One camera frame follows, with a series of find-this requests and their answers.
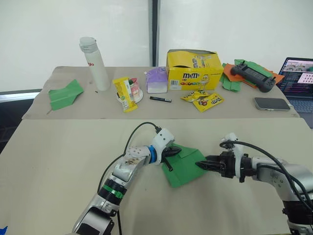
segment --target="white water bottle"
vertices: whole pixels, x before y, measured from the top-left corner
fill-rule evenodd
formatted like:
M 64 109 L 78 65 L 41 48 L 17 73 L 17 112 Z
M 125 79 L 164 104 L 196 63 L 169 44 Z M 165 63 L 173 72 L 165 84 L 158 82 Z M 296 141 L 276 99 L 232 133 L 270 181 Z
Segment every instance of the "white water bottle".
M 104 67 L 96 40 L 92 37 L 82 37 L 79 42 L 80 49 L 85 54 L 98 90 L 106 91 L 110 88 L 111 82 L 108 78 L 106 68 Z

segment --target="black cable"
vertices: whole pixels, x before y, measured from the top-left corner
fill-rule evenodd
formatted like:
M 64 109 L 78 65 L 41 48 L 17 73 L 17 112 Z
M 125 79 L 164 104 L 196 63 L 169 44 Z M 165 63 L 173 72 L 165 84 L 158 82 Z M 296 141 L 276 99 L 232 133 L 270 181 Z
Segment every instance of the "black cable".
M 149 121 L 146 121 L 146 122 L 143 122 L 143 123 L 139 124 L 139 125 L 133 130 L 133 132 L 131 133 L 131 135 L 129 136 L 129 138 L 128 138 L 128 140 L 127 140 L 127 143 L 126 143 L 126 145 L 125 145 L 123 154 L 122 154 L 122 155 L 119 155 L 117 158 L 115 158 L 115 159 L 113 160 L 113 162 L 111 162 L 111 163 L 108 165 L 108 167 L 105 169 L 105 171 L 103 172 L 103 174 L 102 174 L 102 176 L 101 176 L 101 179 L 100 179 L 100 182 L 99 182 L 99 185 L 98 185 L 98 190 L 97 190 L 97 192 L 100 191 L 103 178 L 104 178 L 105 174 L 108 172 L 109 168 L 110 168 L 118 159 L 120 159 L 121 157 L 123 157 L 123 156 L 126 154 L 128 144 L 129 144 L 129 142 L 131 141 L 131 138 L 133 137 L 134 133 L 136 132 L 136 130 L 138 130 L 138 128 L 139 128 L 140 126 L 145 125 L 145 124 L 150 124 L 150 125 L 154 126 L 157 133 L 161 130 L 160 127 L 156 126 L 154 123 L 149 122 Z
M 138 128 L 139 128 L 140 126 L 143 126 L 143 125 L 145 125 L 145 124 L 150 124 L 150 125 L 154 126 L 154 128 L 156 129 L 156 132 L 157 132 L 157 133 L 161 130 L 160 127 L 156 126 L 154 123 L 149 122 L 149 121 L 146 121 L 146 122 L 143 122 L 143 123 L 139 124 L 139 125 L 133 130 L 133 132 L 131 133 L 131 135 L 129 136 L 129 138 L 128 138 L 128 140 L 127 140 L 127 143 L 126 143 L 126 145 L 125 145 L 123 154 L 121 154 L 121 155 L 119 155 L 117 158 L 115 158 L 115 159 L 113 160 L 113 162 L 111 162 L 111 163 L 107 166 L 107 168 L 105 169 L 105 171 L 103 172 L 103 174 L 102 174 L 102 176 L 101 176 L 101 179 L 100 179 L 100 182 L 99 182 L 99 185 L 98 185 L 98 190 L 97 190 L 97 192 L 100 191 L 103 178 L 104 178 L 104 176 L 106 175 L 106 173 L 108 172 L 108 170 L 110 169 L 110 167 L 111 167 L 118 159 L 120 159 L 121 157 L 125 156 L 126 151 L 127 151 L 128 144 L 129 144 L 129 142 L 131 141 L 131 139 L 132 139 L 134 133 L 136 132 L 136 130 L 138 130 Z M 117 222 L 118 222 L 118 231 L 119 231 L 119 235 L 122 235 L 122 226 L 121 226 L 121 218 L 120 218 L 119 211 L 117 211 Z
M 253 148 L 255 150 L 258 150 L 259 152 L 263 153 L 264 155 L 268 156 L 271 160 L 273 160 L 273 162 L 275 162 L 279 168 L 283 171 L 283 173 L 285 174 L 291 189 L 293 190 L 293 192 L 296 194 L 297 198 L 299 199 L 299 201 L 301 201 L 303 203 L 303 205 L 309 209 L 310 211 L 313 211 L 312 208 L 303 200 L 303 198 L 301 197 L 299 191 L 297 190 L 297 188 L 294 186 L 293 180 L 291 178 L 291 176 L 289 175 L 289 173 L 287 172 L 287 170 L 285 169 L 285 167 L 270 153 L 268 153 L 267 151 L 259 148 L 258 146 L 255 146 L 253 144 L 250 143 L 246 143 L 246 142 L 242 142 L 242 141 L 224 141 L 222 143 L 220 143 L 220 147 L 222 148 L 229 148 L 229 144 L 240 144 L 240 145 L 244 145 L 250 148 Z
M 260 168 L 268 168 L 268 169 L 272 169 L 272 170 L 275 170 L 275 171 L 278 171 L 278 172 L 284 174 L 284 172 L 283 172 L 281 169 L 276 168 L 276 167 L 274 167 L 274 166 L 272 166 L 272 165 L 259 165 L 258 168 L 257 168 L 257 170 L 259 170 Z M 305 198 L 307 199 L 308 202 L 310 202 L 310 205 L 312 206 L 311 198 L 310 198 L 310 196 L 309 196 L 307 190 L 306 190 L 305 187 L 303 186 L 303 184 L 302 184 L 297 178 L 293 177 L 292 175 L 290 175 L 290 177 L 292 178 L 292 180 L 293 180 L 297 185 L 299 185 L 299 187 L 301 188 L 303 194 L 305 195 Z
M 118 223 L 119 235 L 122 235 L 122 225 L 121 225 L 121 217 L 119 215 L 119 211 L 117 211 L 117 223 Z

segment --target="blue ring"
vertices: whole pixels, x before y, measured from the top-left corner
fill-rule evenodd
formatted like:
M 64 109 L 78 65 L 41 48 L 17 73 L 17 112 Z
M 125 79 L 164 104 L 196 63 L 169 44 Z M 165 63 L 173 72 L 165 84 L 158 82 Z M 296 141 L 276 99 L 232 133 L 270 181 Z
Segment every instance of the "blue ring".
M 152 145 L 148 146 L 148 149 L 151 153 L 151 158 L 150 158 L 150 162 L 149 163 L 155 163 L 156 162 L 156 155 L 155 155 L 155 148 L 153 148 Z

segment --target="smartphone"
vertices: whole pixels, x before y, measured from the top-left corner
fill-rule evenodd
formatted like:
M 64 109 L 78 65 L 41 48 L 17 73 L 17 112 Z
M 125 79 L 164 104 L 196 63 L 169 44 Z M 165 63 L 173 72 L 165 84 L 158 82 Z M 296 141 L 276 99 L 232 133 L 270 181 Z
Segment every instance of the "smartphone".
M 269 111 L 288 111 L 290 110 L 289 105 L 284 99 L 278 98 L 254 98 L 255 106 L 259 110 Z

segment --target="yellow box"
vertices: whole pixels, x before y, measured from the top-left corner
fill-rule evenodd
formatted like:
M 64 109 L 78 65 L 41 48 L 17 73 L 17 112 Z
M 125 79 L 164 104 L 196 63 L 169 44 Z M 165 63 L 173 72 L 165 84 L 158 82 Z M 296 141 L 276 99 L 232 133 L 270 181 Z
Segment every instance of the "yellow box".
M 223 73 L 217 53 L 174 49 L 167 52 L 169 90 L 214 90 Z

